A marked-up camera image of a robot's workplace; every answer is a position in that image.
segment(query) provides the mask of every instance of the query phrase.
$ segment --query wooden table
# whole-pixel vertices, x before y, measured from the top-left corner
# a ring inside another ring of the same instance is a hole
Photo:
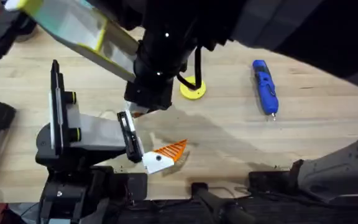
[[[133,34],[140,38],[142,31]],[[17,109],[0,156],[0,202],[36,202],[47,178],[35,163],[35,138],[48,123],[52,59],[60,63],[67,90],[78,93],[81,112],[116,119],[123,109],[125,82],[54,41],[44,31],[15,44],[0,60],[0,101]],[[267,121],[259,105],[250,65],[264,59],[280,101],[277,121]],[[193,57],[185,75],[193,74]],[[188,146],[171,169],[149,176],[149,198],[188,197],[188,186],[213,187],[246,181],[252,170],[291,166],[297,159],[323,156],[358,138],[358,87],[309,65],[228,42],[203,50],[207,92],[190,101],[175,81],[173,106],[136,120],[146,150],[182,139]],[[120,172],[143,172],[121,156],[106,161]]]

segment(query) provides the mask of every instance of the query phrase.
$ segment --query cable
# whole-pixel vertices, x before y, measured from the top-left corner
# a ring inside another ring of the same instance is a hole
[[[196,48],[195,51],[195,68],[194,68],[194,73],[195,73],[195,84],[192,84],[188,81],[186,81],[185,78],[183,78],[179,73],[177,75],[178,80],[184,84],[187,88],[191,89],[191,90],[198,90],[201,87],[202,84],[202,77],[201,77],[201,48],[202,46],[199,45]]]
[[[37,203],[31,205],[28,209],[26,209],[26,210],[20,215],[20,218],[22,218],[22,216],[23,216],[24,214],[26,214],[31,208],[33,208],[34,206],[38,205],[38,203],[39,203],[39,202],[37,202]]]
[[[294,197],[294,196],[275,193],[275,192],[260,192],[258,190],[254,190],[254,189],[248,189],[248,191],[251,194],[267,196],[267,198],[269,200],[272,200],[272,198],[269,198],[269,196],[273,196],[273,197],[278,197],[278,198],[285,198],[287,200],[295,201],[295,202],[301,203],[303,205],[312,205],[312,206],[317,206],[317,207],[333,208],[333,209],[358,209],[358,205],[335,205],[335,204],[317,202],[317,201],[313,201],[313,200],[309,200],[309,199],[305,199],[305,198],[299,198],[299,197]]]
[[[127,210],[133,211],[133,212],[150,212],[150,211],[155,211],[155,212],[159,212],[161,210],[163,210],[164,208],[169,208],[169,207],[174,207],[174,206],[178,206],[178,205],[183,205],[186,203],[190,203],[193,201],[193,198],[190,198],[188,200],[181,200],[179,202],[174,202],[174,203],[168,203],[168,200],[165,201],[165,203],[161,206],[158,206],[157,204],[155,204],[154,201],[152,201],[155,204],[155,208],[152,207],[147,207],[147,208],[131,208],[131,207],[127,207]]]

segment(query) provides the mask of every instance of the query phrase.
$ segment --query blue electric screwdriver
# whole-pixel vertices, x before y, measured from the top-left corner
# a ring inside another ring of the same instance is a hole
[[[278,111],[278,99],[275,92],[272,75],[267,68],[264,60],[254,60],[252,63],[255,77],[258,84],[258,92],[260,104],[266,114],[271,114],[273,120],[276,120],[276,113]]]

